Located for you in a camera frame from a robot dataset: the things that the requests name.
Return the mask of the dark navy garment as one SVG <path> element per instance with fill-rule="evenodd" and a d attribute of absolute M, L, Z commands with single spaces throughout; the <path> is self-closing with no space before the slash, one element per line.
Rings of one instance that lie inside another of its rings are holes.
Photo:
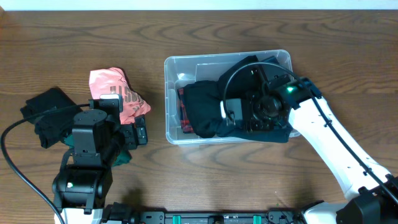
<path fill-rule="evenodd" d="M 234 128 L 233 126 L 221 125 L 217 129 L 216 135 L 221 138 L 235 137 L 250 141 L 287 143 L 292 130 L 293 128 L 291 126 L 287 126 L 286 128 L 273 129 L 270 131 L 247 132 L 243 129 Z"/>

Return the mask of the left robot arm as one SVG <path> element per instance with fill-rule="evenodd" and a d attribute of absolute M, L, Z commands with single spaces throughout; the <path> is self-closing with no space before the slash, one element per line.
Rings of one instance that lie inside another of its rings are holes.
<path fill-rule="evenodd" d="M 148 142 L 145 117 L 121 124 L 116 114 L 83 111 L 74 117 L 72 136 L 73 146 L 64 154 L 52 185 L 53 203 L 63 222 L 139 223 L 132 209 L 105 202 L 120 156 Z"/>

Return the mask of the black garment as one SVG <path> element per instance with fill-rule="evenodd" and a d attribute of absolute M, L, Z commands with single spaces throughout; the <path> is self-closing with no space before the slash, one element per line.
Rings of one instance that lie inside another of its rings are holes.
<path fill-rule="evenodd" d="M 27 118 L 44 111 L 53 111 L 75 105 L 76 103 L 61 89 L 51 88 L 27 100 L 20 111 L 23 117 Z M 63 141 L 72 133 L 73 118 L 79 112 L 82 112 L 81 108 L 74 108 L 30 119 L 29 122 L 34 125 L 34 131 L 40 139 L 41 146 L 49 148 L 59 141 Z"/>

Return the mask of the clear plastic storage container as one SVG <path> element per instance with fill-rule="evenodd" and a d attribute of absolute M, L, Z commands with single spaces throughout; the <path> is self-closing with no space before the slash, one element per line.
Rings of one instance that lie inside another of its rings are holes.
<path fill-rule="evenodd" d="M 293 70 L 290 54 L 286 50 L 263 50 L 225 54 L 171 56 L 164 63 L 165 77 L 165 136 L 174 145 L 226 144 L 246 142 L 245 139 L 226 137 L 201 138 L 194 133 L 185 134 L 180 125 L 178 89 L 198 81 L 217 81 L 233 65 L 247 56 L 255 55 L 263 61 L 274 56 L 279 64 Z"/>

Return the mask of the dark green shirt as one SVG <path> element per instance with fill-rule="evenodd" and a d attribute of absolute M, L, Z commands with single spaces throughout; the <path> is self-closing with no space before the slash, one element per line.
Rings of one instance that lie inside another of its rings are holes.
<path fill-rule="evenodd" d="M 73 134 L 69 134 L 67 137 L 62 139 L 62 142 L 69 147 L 69 149 L 72 150 L 72 154 L 74 153 L 74 138 Z M 128 164 L 130 160 L 132 159 L 132 156 L 129 151 L 123 149 L 120 154 L 117 156 L 115 162 L 113 163 L 113 167 L 116 166 L 121 166 L 124 164 Z"/>

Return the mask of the pink printed shirt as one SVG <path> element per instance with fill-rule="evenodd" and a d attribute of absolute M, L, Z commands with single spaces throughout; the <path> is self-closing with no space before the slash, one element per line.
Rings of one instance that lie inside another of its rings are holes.
<path fill-rule="evenodd" d="M 135 91 L 131 90 L 122 69 L 111 67 L 92 70 L 89 77 L 90 93 L 93 99 L 101 95 L 118 94 L 123 99 L 123 111 L 120 112 L 121 124 L 135 123 L 136 118 L 145 115 L 150 105 Z"/>

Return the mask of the red navy plaid shirt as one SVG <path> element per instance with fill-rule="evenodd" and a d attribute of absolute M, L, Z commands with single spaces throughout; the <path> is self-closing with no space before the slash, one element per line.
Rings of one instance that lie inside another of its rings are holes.
<path fill-rule="evenodd" d="M 192 125 L 187 116 L 183 88 L 178 89 L 178 98 L 180 100 L 180 125 L 181 125 L 182 132 L 184 134 L 192 134 L 192 133 L 194 133 L 194 130 L 193 130 Z"/>

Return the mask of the black sweater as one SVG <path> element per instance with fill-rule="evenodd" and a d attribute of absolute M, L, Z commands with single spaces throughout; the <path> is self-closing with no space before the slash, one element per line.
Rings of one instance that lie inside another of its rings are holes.
<path fill-rule="evenodd" d="M 261 77 L 273 80 L 283 71 L 270 65 L 252 65 L 242 69 L 227 84 L 231 75 L 240 67 L 258 62 L 255 55 L 248 56 L 222 74 L 217 81 L 203 80 L 188 84 L 184 89 L 185 108 L 194 134 L 201 138 L 213 138 L 221 125 L 227 125 L 221 117 L 220 102 L 223 91 L 228 89 L 228 98 L 244 97 L 248 91 L 256 91 L 261 84 Z"/>

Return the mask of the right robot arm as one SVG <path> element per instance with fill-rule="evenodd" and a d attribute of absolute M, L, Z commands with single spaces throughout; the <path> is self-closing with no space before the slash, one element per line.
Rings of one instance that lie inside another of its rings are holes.
<path fill-rule="evenodd" d="M 330 169 L 347 202 L 315 202 L 298 213 L 299 223 L 397 223 L 397 177 L 353 139 L 309 79 L 263 83 L 242 98 L 225 90 L 220 110 L 227 124 L 251 134 L 291 126 Z"/>

